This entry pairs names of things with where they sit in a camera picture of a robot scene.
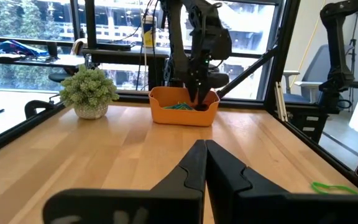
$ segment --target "wooden tabletop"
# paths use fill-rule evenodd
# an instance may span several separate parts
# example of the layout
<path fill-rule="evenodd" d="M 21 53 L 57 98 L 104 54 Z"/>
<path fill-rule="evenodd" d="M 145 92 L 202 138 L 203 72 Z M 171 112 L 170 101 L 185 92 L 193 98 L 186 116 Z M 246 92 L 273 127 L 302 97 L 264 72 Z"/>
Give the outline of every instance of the wooden tabletop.
<path fill-rule="evenodd" d="M 69 188 L 151 189 L 197 139 L 213 139 L 290 192 L 346 178 L 265 111 L 220 110 L 209 128 L 155 124 L 148 105 L 115 103 L 105 117 L 67 108 L 0 150 L 0 223 L 42 223 L 42 208 Z M 207 194 L 204 223 L 213 223 Z"/>

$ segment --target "black metal frame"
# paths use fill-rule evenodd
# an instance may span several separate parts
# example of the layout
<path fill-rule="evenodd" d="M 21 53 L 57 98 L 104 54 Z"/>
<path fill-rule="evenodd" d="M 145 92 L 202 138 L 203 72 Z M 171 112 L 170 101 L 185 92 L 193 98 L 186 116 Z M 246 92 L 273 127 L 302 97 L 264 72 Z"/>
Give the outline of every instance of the black metal frame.
<path fill-rule="evenodd" d="M 276 112 L 276 102 L 275 102 L 275 82 L 280 82 L 282 79 L 283 71 L 285 62 L 287 60 L 288 49 L 290 46 L 291 36 L 293 33 L 293 29 L 295 26 L 296 16 L 298 13 L 298 8 L 300 5 L 300 0 L 286 0 L 286 6 L 283 8 L 281 4 L 283 0 L 233 0 L 237 2 L 246 2 L 252 4 L 269 4 L 269 5 L 276 5 L 274 18 L 272 22 L 271 31 L 278 31 L 279 22 L 281 22 L 280 27 L 280 35 L 277 39 L 277 55 L 279 57 L 273 57 L 268 64 L 265 64 L 262 71 L 264 73 L 270 73 L 270 76 L 266 76 L 266 79 L 261 79 L 260 86 L 267 85 L 266 88 L 263 88 L 265 91 L 260 90 L 258 92 L 258 100 L 239 100 L 239 99 L 230 99 L 230 98 L 223 98 L 220 103 L 220 107 L 224 108 L 242 108 L 242 109 L 258 109 L 258 110 L 267 110 L 273 117 L 279 120 Z M 78 18 L 78 9 L 77 6 L 72 6 L 71 10 L 73 11 L 73 21 L 76 24 L 73 25 L 75 29 L 75 33 L 79 32 L 79 20 Z M 87 11 L 87 16 L 93 17 L 94 14 L 89 13 Z M 275 41 L 276 36 L 271 35 L 268 41 L 268 47 L 272 47 L 273 42 Z M 10 38 L 0 37 L 0 42 L 8 40 Z M 72 45 L 72 42 L 65 42 L 65 41 L 53 41 L 53 40 L 29 40 L 29 39 L 16 39 L 24 44 L 40 44 L 45 45 L 46 42 L 57 42 L 59 46 L 69 47 Z M 96 46 L 95 42 L 88 43 L 90 46 Z M 252 55 L 252 54 L 236 54 L 232 55 L 233 57 L 249 57 L 249 58 L 259 58 L 261 55 Z M 123 102 L 134 102 L 134 103 L 148 103 L 149 99 L 145 93 L 119 93 L 120 100 Z M 40 124 L 41 122 L 45 121 L 49 117 L 55 115 L 60 110 L 62 110 L 64 106 L 60 103 L 52 110 L 45 110 L 36 116 L 29 118 L 28 120 L 24 121 L 23 123 L 11 128 L 10 130 L 0 134 L 0 148 L 4 145 L 8 144 L 9 142 L 15 140 L 19 136 L 23 135 L 30 129 L 34 128 L 36 125 Z M 287 108 L 289 110 L 296 108 L 297 110 L 318 110 L 316 106 L 313 105 L 301 105 L 301 104 L 288 104 Z M 358 187 L 358 178 L 355 176 L 354 172 L 351 171 L 346 165 L 342 162 L 338 161 L 335 157 L 330 155 L 325 149 L 320 147 L 316 142 L 312 141 L 308 136 L 306 136 L 303 132 L 301 132 L 298 128 L 294 125 L 282 122 L 279 120 L 286 128 L 288 128 L 295 136 L 300 138 L 305 144 L 307 144 L 314 152 L 316 152 L 319 156 L 321 156 L 324 160 L 326 160 L 329 164 L 331 164 L 336 170 L 338 170 L 343 176 L 348 178 L 354 185 Z"/>

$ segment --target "red object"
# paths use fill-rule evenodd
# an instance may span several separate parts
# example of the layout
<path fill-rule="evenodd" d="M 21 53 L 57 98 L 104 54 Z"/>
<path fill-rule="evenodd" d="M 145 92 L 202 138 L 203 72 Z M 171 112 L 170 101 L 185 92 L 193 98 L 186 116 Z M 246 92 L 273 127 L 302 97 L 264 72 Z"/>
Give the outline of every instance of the red object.
<path fill-rule="evenodd" d="M 164 109 L 163 107 L 179 103 L 187 103 L 193 108 L 197 104 L 197 101 L 194 103 L 190 101 L 186 88 L 177 87 L 154 87 L 149 94 L 149 100 L 153 121 L 160 124 L 208 127 L 212 125 L 219 105 L 217 94 L 209 91 L 204 100 L 204 104 L 208 105 L 208 110 L 206 111 Z"/>

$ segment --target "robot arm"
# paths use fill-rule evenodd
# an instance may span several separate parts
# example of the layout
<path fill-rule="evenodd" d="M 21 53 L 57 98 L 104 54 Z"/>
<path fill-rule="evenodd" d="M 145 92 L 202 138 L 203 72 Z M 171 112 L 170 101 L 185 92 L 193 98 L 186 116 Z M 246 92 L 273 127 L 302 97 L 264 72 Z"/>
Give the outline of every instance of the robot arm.
<path fill-rule="evenodd" d="M 346 91 L 349 87 L 358 88 L 358 82 L 354 81 L 354 74 L 346 65 L 342 31 L 346 16 L 356 12 L 358 12 L 358 0 L 330 3 L 320 12 L 321 21 L 328 35 L 331 69 L 328 80 L 319 86 L 319 90 L 323 92 L 319 105 L 328 112 L 337 110 L 340 92 Z"/>
<path fill-rule="evenodd" d="M 209 72 L 210 60 L 225 60 L 231 54 L 231 38 L 218 16 L 217 7 L 221 3 L 210 4 L 206 0 L 161 0 L 164 14 L 167 15 L 171 56 L 165 67 L 165 80 L 170 86 L 183 86 L 188 89 L 192 102 L 198 94 L 198 110 L 203 110 L 202 102 L 211 88 L 220 88 L 229 82 L 222 73 Z M 191 56 L 183 50 L 180 13 L 185 5 L 189 21 L 194 27 Z"/>

